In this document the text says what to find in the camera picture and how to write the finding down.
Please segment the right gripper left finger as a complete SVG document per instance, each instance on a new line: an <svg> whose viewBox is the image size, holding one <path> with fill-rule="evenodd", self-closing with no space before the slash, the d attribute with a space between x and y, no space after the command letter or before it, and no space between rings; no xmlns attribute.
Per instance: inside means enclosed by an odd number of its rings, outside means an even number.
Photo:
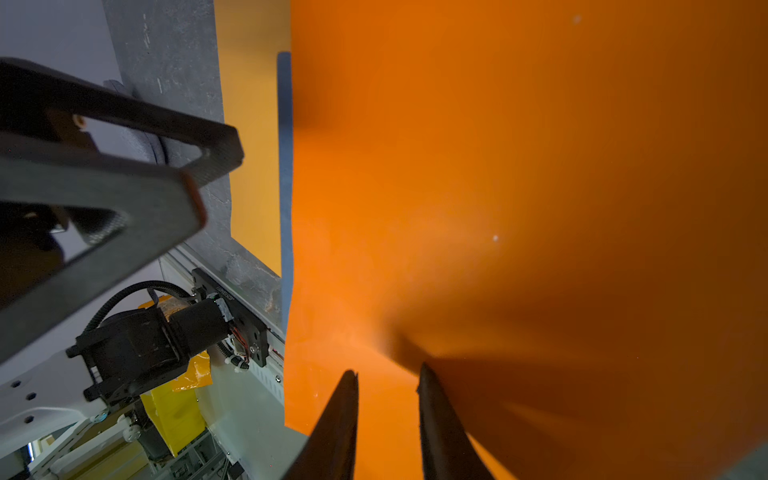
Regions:
<svg viewBox="0 0 768 480"><path fill-rule="evenodd" d="M283 479L353 479L358 418L358 376L347 370Z"/></svg>

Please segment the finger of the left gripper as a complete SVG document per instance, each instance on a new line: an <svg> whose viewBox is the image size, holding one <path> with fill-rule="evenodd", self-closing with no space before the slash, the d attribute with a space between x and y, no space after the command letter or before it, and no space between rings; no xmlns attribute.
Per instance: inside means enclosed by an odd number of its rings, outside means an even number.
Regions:
<svg viewBox="0 0 768 480"><path fill-rule="evenodd" d="M200 187L240 167L244 151L229 125L149 104L34 62L3 57L1 79L20 89L21 97L44 108L97 119L195 145L201 155L183 170Z"/></svg>
<svg viewBox="0 0 768 480"><path fill-rule="evenodd" d="M10 133L1 136L1 197L12 203L111 210L126 221L122 230L2 309L2 360L198 232L206 221L194 182L180 170Z"/></svg>

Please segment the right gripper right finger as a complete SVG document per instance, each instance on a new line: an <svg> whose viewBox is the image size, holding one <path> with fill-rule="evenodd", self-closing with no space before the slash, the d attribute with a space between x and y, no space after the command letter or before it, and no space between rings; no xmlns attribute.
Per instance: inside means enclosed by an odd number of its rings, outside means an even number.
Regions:
<svg viewBox="0 0 768 480"><path fill-rule="evenodd" d="M425 479L493 479L449 401L437 374L427 363L420 369L420 443Z"/></svg>

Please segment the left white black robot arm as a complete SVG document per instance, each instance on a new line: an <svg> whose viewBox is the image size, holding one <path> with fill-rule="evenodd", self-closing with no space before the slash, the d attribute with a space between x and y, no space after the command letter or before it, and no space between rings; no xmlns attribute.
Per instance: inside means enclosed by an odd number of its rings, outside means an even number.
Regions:
<svg viewBox="0 0 768 480"><path fill-rule="evenodd" d="M193 145L180 168L102 153L96 119ZM102 294L76 338L1 388L1 452L88 424L182 375L236 330L218 293L126 279L206 224L202 187L244 159L228 125L15 58L1 62L1 357Z"/></svg>

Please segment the yellow plastic bag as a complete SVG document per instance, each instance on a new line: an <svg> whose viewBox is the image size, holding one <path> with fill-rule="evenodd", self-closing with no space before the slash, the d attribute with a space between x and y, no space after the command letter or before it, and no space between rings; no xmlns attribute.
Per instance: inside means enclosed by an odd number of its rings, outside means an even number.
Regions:
<svg viewBox="0 0 768 480"><path fill-rule="evenodd" d="M173 457L206 430L196 390L212 384L210 355L203 351L180 375L141 395L146 413Z"/></svg>

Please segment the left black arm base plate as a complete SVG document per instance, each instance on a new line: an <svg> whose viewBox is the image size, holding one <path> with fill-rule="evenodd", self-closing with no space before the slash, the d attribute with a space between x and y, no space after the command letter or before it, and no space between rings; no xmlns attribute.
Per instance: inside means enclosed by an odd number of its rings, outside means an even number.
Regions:
<svg viewBox="0 0 768 480"><path fill-rule="evenodd" d="M230 313L234 316L234 326L247 343L250 359L259 368L265 367L269 354L267 325L201 268L193 269L192 277L197 293L203 297L217 294L224 300Z"/></svg>

